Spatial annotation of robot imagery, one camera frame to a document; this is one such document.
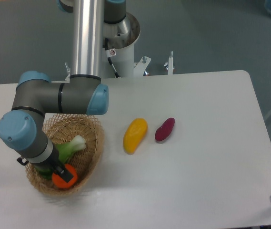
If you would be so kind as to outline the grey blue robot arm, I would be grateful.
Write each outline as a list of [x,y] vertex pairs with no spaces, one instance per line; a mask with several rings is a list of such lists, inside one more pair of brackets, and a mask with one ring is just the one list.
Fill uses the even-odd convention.
[[103,115],[109,90],[101,83],[103,25],[126,18],[123,0],[60,0],[60,9],[74,15],[73,58],[68,83],[53,83],[37,71],[21,75],[11,111],[0,119],[0,138],[40,169],[51,170],[64,181],[72,173],[59,160],[59,152],[42,130],[45,114]]

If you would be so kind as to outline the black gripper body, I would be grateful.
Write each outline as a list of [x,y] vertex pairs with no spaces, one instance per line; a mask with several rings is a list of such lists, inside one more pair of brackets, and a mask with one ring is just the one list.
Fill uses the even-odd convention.
[[54,170],[59,173],[63,171],[63,165],[59,160],[58,152],[44,152],[32,158],[31,163],[37,167],[38,170]]

